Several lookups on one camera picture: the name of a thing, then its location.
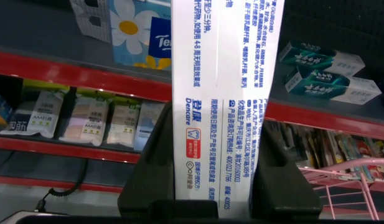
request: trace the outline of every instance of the packaged product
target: packaged product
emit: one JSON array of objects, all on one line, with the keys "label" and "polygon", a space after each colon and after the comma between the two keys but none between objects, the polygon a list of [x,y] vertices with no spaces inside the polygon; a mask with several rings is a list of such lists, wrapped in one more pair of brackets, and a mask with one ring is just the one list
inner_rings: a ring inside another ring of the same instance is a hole
[{"label": "packaged product", "polygon": [[52,138],[63,98],[69,89],[69,86],[25,79],[21,103],[9,126],[0,134],[24,136],[41,134],[45,138]]},{"label": "packaged product", "polygon": [[0,125],[7,125],[13,115],[11,106],[0,95]]},{"label": "packaged product", "polygon": [[114,100],[114,112],[111,118],[108,144],[122,144],[134,147],[136,123],[141,104],[137,100],[117,96]]},{"label": "packaged product", "polygon": [[171,4],[168,0],[109,0],[116,63],[171,70]]},{"label": "packaged product", "polygon": [[79,88],[72,116],[59,139],[100,146],[105,133],[109,104],[113,97],[112,93]]},{"label": "packaged product", "polygon": [[138,127],[136,128],[134,150],[142,151],[148,141],[150,134],[160,117],[164,103],[143,102],[139,115]]},{"label": "packaged product", "polygon": [[172,114],[177,200],[250,214],[284,1],[172,0]]}]

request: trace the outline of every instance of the tissue box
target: tissue box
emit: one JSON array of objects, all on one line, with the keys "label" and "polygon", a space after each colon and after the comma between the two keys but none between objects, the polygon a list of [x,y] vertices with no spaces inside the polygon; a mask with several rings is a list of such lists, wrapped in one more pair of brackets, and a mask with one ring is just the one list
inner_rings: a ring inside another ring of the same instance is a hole
[{"label": "tissue box", "polygon": [[381,94],[373,80],[298,66],[286,79],[286,90],[298,95],[314,96],[363,105]]},{"label": "tissue box", "polygon": [[0,125],[7,125],[13,114],[12,108],[0,96]]},{"label": "tissue box", "polygon": [[142,151],[164,108],[164,103],[143,102],[136,128],[134,150]]},{"label": "tissue box", "polygon": [[279,53],[279,61],[347,77],[355,75],[365,67],[358,55],[338,50],[322,49],[320,46],[301,42],[289,42]]},{"label": "tissue box", "polygon": [[171,4],[109,0],[116,63],[171,70]]}]

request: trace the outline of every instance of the yellow flower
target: yellow flower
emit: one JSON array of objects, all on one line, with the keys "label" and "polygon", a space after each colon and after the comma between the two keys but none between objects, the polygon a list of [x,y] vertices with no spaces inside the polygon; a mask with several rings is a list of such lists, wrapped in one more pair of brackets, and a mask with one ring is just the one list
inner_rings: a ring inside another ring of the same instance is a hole
[{"label": "yellow flower", "polygon": [[142,68],[154,68],[158,70],[163,70],[171,65],[171,59],[169,58],[160,58],[159,66],[156,66],[156,59],[148,55],[146,56],[146,63],[135,63],[134,66]]}]

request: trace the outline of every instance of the pink shopping cart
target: pink shopping cart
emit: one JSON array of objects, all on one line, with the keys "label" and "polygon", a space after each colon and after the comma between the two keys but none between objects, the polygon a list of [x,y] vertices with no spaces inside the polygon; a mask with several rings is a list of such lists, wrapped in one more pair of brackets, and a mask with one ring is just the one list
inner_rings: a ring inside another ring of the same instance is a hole
[{"label": "pink shopping cart", "polygon": [[375,185],[384,189],[384,183],[375,182],[369,186],[365,178],[354,179],[353,172],[343,173],[360,166],[384,166],[384,158],[361,158],[321,169],[299,168],[320,196],[324,206],[322,214],[329,214],[332,219],[384,219],[384,213],[377,212],[370,193]]}]

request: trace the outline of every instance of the red shelf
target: red shelf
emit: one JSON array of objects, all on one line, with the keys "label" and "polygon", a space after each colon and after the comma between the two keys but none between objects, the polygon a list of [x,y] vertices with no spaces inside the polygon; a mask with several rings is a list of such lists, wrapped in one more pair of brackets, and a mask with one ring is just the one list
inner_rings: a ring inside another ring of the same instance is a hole
[{"label": "red shelf", "polygon": [[[133,78],[113,72],[105,72],[2,52],[0,52],[0,74],[61,83],[64,85],[103,89],[114,93],[156,101],[171,101],[172,98],[172,88],[169,83]],[[302,109],[281,103],[269,102],[265,118],[384,139],[384,124],[372,123],[316,110]],[[126,152],[113,152],[89,149],[87,147],[65,146],[6,138],[0,138],[0,148],[36,151],[60,156],[107,159],[118,162],[136,162],[139,159],[139,155]]]},{"label": "red shelf", "polygon": [[[12,184],[12,185],[23,185],[23,186],[39,186],[39,187],[53,187],[60,189],[70,189],[74,186],[74,183],[69,182],[60,182],[53,180],[37,180],[37,179],[27,179],[27,178],[18,178],[18,177],[1,177],[0,184]],[[123,190],[122,187],[114,186],[104,186],[96,184],[81,184],[78,188],[80,190],[94,190],[100,192],[113,192],[121,193]]]},{"label": "red shelf", "polygon": [[0,52],[0,74],[102,89],[148,100],[171,100],[171,84]]},{"label": "red shelf", "polygon": [[70,146],[48,142],[28,141],[0,137],[0,149],[38,152],[56,156],[81,157],[87,159],[102,159],[114,162],[136,163],[140,155],[128,152],[110,151],[82,146]]},{"label": "red shelf", "polygon": [[384,139],[384,124],[360,121],[345,116],[306,110],[277,103],[268,103],[265,119]]}]

